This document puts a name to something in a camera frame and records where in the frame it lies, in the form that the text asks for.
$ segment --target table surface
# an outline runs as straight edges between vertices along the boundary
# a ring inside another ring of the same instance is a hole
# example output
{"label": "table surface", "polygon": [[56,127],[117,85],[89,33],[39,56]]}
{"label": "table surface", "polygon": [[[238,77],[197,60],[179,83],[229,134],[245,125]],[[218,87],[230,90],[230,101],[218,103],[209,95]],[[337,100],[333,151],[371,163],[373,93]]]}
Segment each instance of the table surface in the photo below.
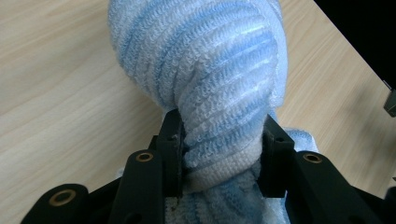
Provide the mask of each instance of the table surface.
{"label": "table surface", "polygon": [[[280,124],[311,132],[351,185],[383,197],[396,184],[389,90],[312,0],[281,4],[290,71]],[[114,179],[162,111],[119,67],[107,1],[0,5],[0,223],[19,223],[53,187]]]}

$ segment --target blue towel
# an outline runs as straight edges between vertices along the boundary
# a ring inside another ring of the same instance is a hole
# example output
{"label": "blue towel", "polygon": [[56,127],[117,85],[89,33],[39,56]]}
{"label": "blue towel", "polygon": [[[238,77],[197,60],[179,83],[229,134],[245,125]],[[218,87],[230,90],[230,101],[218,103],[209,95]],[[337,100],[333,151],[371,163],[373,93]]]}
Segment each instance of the blue towel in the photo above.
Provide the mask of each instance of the blue towel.
{"label": "blue towel", "polygon": [[285,94],[279,3],[111,0],[108,24],[126,74],[185,125],[184,196],[166,200],[166,222],[287,223],[283,203],[255,182],[263,123]]}

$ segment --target wood grain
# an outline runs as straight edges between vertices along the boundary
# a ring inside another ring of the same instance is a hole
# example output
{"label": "wood grain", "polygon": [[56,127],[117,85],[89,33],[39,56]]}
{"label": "wood grain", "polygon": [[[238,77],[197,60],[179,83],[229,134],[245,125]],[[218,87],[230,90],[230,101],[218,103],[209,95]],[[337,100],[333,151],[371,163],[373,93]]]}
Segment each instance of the wood grain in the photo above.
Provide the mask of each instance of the wood grain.
{"label": "wood grain", "polygon": [[[281,1],[290,78],[281,124],[311,132],[351,184],[383,196],[396,176],[388,90],[310,0]],[[158,106],[123,74],[107,1],[0,2],[0,223],[47,190],[90,191],[148,146]]]}

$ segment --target wooden table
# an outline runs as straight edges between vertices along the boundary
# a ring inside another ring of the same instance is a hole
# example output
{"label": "wooden table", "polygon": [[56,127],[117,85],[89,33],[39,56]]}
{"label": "wooden table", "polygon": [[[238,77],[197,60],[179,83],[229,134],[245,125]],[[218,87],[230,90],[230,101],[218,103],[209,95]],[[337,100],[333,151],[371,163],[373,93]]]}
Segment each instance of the wooden table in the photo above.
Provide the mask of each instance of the wooden table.
{"label": "wooden table", "polygon": [[[383,197],[396,176],[388,89],[311,0],[282,1],[290,52],[283,126],[308,130],[354,186]],[[124,75],[107,1],[0,3],[0,223],[47,190],[90,191],[148,146],[161,109]]]}

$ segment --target light wood surface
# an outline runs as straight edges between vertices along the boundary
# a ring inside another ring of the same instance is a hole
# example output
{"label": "light wood surface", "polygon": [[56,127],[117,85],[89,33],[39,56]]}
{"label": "light wood surface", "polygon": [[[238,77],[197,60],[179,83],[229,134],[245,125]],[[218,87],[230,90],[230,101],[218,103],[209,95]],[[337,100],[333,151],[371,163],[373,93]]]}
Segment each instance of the light wood surface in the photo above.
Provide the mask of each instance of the light wood surface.
{"label": "light wood surface", "polygon": [[[283,126],[308,130],[354,186],[395,185],[388,89],[311,0],[282,0],[290,54]],[[114,179],[162,112],[118,66],[107,1],[0,2],[0,223],[47,190]]]}

